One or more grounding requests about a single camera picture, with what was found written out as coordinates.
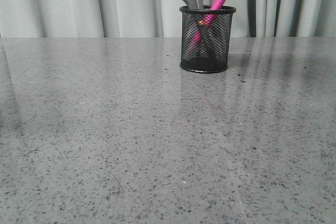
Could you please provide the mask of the grey curtain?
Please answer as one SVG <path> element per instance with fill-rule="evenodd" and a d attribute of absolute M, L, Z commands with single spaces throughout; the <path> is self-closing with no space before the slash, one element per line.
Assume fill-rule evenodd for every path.
<path fill-rule="evenodd" d="M 335 36 L 335 0 L 226 3 L 237 9 L 233 37 Z M 182 5 L 181 0 L 1 0 L 1 36 L 178 37 Z"/>

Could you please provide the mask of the pink highlighter pen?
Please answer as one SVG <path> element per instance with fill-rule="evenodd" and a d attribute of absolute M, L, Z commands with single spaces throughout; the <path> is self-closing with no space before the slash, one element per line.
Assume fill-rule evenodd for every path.
<path fill-rule="evenodd" d="M 223 7 L 225 2 L 226 0 L 214 0 L 209 10 L 220 10 Z M 205 16 L 204 19 L 199 21 L 198 24 L 201 26 L 201 28 L 204 28 L 204 27 L 209 28 L 212 22 L 214 21 L 215 17 L 216 17 L 215 14 L 208 14 Z M 201 40 L 202 40 L 201 32 L 197 31 L 196 34 L 193 36 L 191 45 L 189 46 L 187 52 L 192 52 Z"/>

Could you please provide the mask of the black mesh pen holder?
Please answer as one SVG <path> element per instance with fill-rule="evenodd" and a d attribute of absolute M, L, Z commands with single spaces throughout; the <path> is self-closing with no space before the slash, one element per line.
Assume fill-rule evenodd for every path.
<path fill-rule="evenodd" d="M 187 6 L 180 7 L 182 13 L 182 44 L 180 67 L 198 73 L 218 73 L 228 68 L 228 52 L 230 30 L 236 8 L 223 6 L 220 10 L 190 10 Z M 208 14 L 216 17 L 209 28 L 201 28 L 199 21 Z M 187 52 L 193 36 L 201 32 L 202 40 L 192 52 Z"/>

